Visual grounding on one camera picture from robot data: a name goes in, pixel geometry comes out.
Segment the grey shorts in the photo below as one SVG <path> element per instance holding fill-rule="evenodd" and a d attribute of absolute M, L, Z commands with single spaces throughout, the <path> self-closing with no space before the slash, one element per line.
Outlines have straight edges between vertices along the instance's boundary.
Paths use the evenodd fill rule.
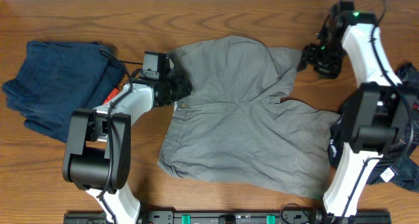
<path fill-rule="evenodd" d="M 240 36 L 169 51 L 192 92 L 175 105 L 160 168 L 173 177 L 322 196 L 338 115 L 289 98 L 301 54 Z"/>

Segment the black patterned jersey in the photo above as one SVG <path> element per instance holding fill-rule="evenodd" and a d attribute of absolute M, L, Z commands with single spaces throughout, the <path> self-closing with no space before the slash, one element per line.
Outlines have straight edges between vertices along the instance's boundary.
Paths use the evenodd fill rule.
<path fill-rule="evenodd" d="M 396 72 L 403 84 L 418 86 L 418 70 L 412 63 L 402 65 Z M 408 191 L 418 192 L 418 165 L 410 155 L 418 146 L 418 104 L 413 107 L 414 139 L 407 155 L 398 158 L 383 157 L 372 170 L 367 184 L 391 182 Z M 336 123 L 330 127 L 331 137 L 327 148 L 329 163 L 337 168 L 342 156 L 343 140 L 340 136 L 341 126 Z"/>

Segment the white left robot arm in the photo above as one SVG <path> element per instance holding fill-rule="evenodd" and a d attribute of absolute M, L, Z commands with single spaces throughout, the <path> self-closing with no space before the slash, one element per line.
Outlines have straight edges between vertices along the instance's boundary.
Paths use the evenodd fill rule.
<path fill-rule="evenodd" d="M 192 91 L 189 80 L 131 78 L 114 98 L 73 112 L 62 174 L 86 191 L 101 213 L 65 214 L 64 223 L 142 223 L 141 203 L 128 184 L 132 125 L 154 107 L 171 105 Z"/>

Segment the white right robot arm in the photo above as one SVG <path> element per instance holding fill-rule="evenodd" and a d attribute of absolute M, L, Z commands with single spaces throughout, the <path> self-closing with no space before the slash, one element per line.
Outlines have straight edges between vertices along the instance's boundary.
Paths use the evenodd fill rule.
<path fill-rule="evenodd" d="M 304 47 L 299 71 L 312 65 L 335 79 L 349 57 L 357 90 L 341 107 L 337 135 L 342 152 L 323 212 L 314 223 L 382 223 L 387 214 L 359 213 L 357 203 L 374 167 L 388 155 L 401 157 L 412 142 L 396 149 L 406 128 L 413 128 L 418 91 L 394 73 L 380 40 L 380 19 L 354 9 L 330 11 L 318 33 L 319 44 Z"/>

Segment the orange red garment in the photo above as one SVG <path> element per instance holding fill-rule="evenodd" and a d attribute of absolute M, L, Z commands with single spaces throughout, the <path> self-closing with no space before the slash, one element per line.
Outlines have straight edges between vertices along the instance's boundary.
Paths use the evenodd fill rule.
<path fill-rule="evenodd" d="M 111 101 L 115 96 L 118 95 L 119 92 L 120 92 L 120 90 L 118 88 L 112 89 L 112 91 L 109 93 L 109 95 L 106 97 L 106 99 L 104 99 L 103 104 L 106 104 L 109 101 Z"/>

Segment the folded navy blue garment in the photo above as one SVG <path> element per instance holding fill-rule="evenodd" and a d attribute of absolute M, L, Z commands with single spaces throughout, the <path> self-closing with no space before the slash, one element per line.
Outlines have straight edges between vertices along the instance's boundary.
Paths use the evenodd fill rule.
<path fill-rule="evenodd" d="M 25 127 L 66 142 L 76 109 L 102 105 L 124 73 L 93 43 L 30 41 L 17 76 L 2 90 L 7 106 L 26 118 Z"/>

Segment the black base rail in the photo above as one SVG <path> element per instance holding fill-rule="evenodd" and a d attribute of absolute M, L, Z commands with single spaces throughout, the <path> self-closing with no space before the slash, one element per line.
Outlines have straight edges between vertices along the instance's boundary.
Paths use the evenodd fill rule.
<path fill-rule="evenodd" d="M 278 212 L 172 212 L 140 211 L 140 224 L 392 224 L 386 211 L 358 211 L 355 216 L 340 219 L 322 212 L 320 208 L 301 208 L 288 204 Z"/>

